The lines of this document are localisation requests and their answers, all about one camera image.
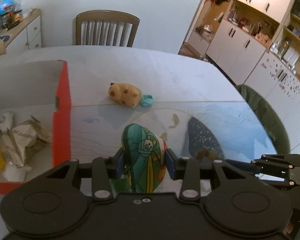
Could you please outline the green patterned pouch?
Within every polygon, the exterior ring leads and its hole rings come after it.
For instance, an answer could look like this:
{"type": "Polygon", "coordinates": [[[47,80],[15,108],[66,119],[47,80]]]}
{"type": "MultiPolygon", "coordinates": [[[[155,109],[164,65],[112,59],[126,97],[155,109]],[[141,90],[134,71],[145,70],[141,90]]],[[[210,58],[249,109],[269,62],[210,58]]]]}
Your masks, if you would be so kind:
{"type": "Polygon", "coordinates": [[[166,173],[166,142],[139,124],[125,127],[121,144],[126,161],[123,174],[112,179],[115,193],[153,193],[166,173]]]}

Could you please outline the silver foil packet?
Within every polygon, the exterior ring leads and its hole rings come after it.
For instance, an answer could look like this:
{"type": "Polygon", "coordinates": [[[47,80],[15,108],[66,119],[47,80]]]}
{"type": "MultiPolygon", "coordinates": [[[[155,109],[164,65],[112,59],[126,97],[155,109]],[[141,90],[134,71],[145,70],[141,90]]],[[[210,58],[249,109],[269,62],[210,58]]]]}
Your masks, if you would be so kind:
{"type": "Polygon", "coordinates": [[[12,163],[23,167],[39,151],[52,144],[51,129],[34,116],[2,135],[12,163]]]}

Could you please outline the small white round object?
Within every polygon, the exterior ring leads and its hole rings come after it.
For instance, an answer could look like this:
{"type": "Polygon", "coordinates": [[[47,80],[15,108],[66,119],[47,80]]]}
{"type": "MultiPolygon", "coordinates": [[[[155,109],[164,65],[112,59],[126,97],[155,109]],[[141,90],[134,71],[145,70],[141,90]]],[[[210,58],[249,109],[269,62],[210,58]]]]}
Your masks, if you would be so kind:
{"type": "Polygon", "coordinates": [[[12,112],[6,112],[0,116],[0,131],[3,134],[8,133],[13,128],[14,115],[12,112]]]}

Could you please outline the clear plastic bag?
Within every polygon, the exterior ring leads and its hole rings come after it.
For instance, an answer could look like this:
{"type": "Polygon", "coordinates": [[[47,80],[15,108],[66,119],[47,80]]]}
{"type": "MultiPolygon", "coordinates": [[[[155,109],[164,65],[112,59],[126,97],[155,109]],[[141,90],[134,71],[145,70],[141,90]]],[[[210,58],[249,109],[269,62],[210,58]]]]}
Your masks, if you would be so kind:
{"type": "Polygon", "coordinates": [[[12,163],[5,165],[2,173],[3,177],[10,182],[23,182],[25,180],[27,172],[30,172],[32,168],[29,165],[23,167],[17,167],[12,163]]]}

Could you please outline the green upholstered chair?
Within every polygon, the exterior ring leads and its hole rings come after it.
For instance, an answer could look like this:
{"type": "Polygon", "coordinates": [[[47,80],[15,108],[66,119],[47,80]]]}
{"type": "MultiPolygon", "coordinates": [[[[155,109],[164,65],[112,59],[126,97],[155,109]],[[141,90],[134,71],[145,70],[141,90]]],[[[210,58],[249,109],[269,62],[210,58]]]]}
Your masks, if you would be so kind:
{"type": "Polygon", "coordinates": [[[237,85],[236,89],[264,127],[277,154],[290,154],[290,142],[287,131],[267,100],[247,85],[237,85]]]}

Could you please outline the yellow spotted plush toy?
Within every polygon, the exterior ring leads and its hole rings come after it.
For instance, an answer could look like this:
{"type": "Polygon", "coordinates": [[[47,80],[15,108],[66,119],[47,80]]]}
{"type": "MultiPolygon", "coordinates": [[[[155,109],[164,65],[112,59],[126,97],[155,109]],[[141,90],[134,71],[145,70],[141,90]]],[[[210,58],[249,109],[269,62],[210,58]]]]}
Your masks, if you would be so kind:
{"type": "Polygon", "coordinates": [[[108,89],[111,100],[127,107],[136,107],[140,101],[142,92],[137,87],[127,83],[111,83],[108,89]]]}

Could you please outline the red and white cardboard box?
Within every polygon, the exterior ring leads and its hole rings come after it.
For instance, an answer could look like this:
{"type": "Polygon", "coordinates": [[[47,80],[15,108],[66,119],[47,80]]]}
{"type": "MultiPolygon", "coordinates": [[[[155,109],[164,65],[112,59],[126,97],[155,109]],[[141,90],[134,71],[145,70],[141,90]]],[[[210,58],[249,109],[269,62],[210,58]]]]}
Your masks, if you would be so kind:
{"type": "Polygon", "coordinates": [[[0,68],[0,194],[70,158],[70,113],[65,61],[0,68]]]}

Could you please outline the white kitchen cabinets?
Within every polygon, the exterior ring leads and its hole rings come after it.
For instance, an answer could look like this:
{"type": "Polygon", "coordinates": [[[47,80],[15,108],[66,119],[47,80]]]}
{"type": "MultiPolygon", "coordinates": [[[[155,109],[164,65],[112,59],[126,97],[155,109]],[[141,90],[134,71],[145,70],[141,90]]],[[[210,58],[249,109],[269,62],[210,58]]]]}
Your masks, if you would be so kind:
{"type": "Polygon", "coordinates": [[[300,153],[300,0],[202,0],[184,45],[260,94],[300,153]]]}

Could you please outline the brown wooden chair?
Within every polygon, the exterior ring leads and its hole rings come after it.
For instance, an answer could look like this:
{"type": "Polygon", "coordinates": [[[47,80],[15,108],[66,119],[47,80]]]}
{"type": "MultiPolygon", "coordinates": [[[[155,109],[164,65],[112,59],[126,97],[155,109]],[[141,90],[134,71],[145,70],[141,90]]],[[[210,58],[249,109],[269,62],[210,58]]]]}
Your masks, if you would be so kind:
{"type": "Polygon", "coordinates": [[[75,45],[132,47],[140,19],[115,10],[89,10],[75,18],[75,45]]]}

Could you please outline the wooden side cabinet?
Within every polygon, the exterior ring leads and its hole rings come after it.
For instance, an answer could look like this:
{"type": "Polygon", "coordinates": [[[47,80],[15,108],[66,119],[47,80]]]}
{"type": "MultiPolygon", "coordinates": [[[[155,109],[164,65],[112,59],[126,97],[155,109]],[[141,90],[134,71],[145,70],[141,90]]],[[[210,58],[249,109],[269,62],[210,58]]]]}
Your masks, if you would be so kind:
{"type": "Polygon", "coordinates": [[[0,33],[0,56],[42,48],[41,15],[40,9],[33,9],[14,28],[0,33]]]}

